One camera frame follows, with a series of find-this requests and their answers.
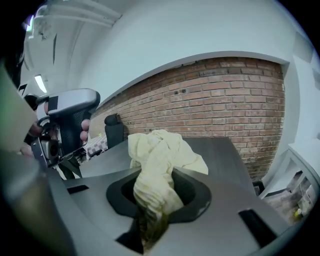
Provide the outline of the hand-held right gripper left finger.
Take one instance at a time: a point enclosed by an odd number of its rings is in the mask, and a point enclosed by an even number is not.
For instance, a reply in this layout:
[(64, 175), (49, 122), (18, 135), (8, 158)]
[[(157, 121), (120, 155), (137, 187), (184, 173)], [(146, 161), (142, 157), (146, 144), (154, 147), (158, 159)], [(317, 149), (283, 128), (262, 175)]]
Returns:
[(76, 256), (142, 256), (116, 241), (130, 230), (133, 219), (116, 213), (107, 200), (109, 185), (130, 174), (128, 169), (62, 180), (57, 172), (48, 172), (55, 206), (71, 236)]

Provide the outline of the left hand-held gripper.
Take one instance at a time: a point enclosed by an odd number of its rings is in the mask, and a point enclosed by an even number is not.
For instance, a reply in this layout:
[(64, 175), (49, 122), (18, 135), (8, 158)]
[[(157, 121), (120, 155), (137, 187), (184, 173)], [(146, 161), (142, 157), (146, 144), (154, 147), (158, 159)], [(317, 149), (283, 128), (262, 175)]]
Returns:
[(31, 149), (44, 168), (56, 166), (86, 144), (80, 137), (82, 122), (91, 118), (100, 99), (100, 94), (90, 88), (67, 90), (36, 99), (36, 124), (41, 128), (41, 134), (31, 143)]

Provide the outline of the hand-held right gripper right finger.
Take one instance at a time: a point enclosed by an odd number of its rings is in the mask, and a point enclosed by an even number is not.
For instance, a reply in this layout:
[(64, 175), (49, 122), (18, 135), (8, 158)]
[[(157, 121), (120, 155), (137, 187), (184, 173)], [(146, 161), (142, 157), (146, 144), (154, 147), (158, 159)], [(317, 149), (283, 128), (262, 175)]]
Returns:
[(240, 185), (183, 168), (172, 173), (187, 205), (172, 213), (149, 256), (273, 256), (287, 222)]

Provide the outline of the cream clothes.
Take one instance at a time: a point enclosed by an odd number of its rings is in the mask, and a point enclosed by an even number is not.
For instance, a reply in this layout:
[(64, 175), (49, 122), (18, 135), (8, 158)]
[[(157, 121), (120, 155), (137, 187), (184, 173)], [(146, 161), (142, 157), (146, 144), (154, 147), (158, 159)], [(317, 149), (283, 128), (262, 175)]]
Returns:
[(208, 174), (203, 158), (193, 152), (179, 133), (164, 129), (128, 136), (130, 167), (141, 168), (133, 196), (138, 208), (139, 233), (147, 253), (168, 227), (169, 215), (184, 206), (175, 191), (174, 167)]

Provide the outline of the person's left hand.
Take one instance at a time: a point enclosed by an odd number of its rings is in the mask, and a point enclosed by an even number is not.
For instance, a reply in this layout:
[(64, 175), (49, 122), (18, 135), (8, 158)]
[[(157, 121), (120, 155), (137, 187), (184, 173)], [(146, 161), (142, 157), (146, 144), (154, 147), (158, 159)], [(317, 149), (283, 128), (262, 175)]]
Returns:
[(85, 145), (88, 141), (89, 127), (90, 127), (90, 120), (89, 119), (85, 119), (81, 122), (80, 140), (82, 142), (82, 145)]

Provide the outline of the black high-back chair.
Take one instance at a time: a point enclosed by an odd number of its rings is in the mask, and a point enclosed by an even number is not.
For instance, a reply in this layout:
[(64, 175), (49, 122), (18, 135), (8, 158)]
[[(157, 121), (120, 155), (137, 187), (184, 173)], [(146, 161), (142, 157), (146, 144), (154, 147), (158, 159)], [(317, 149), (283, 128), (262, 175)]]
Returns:
[(111, 149), (124, 141), (124, 124), (117, 113), (108, 115), (104, 119), (107, 148)]

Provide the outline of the white table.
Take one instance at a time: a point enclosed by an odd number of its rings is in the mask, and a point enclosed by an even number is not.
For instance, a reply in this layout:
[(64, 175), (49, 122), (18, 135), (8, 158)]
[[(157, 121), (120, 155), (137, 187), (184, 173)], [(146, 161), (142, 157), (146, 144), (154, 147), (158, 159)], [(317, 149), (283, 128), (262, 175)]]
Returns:
[(291, 226), (320, 199), (320, 142), (290, 143), (262, 178), (259, 197)]

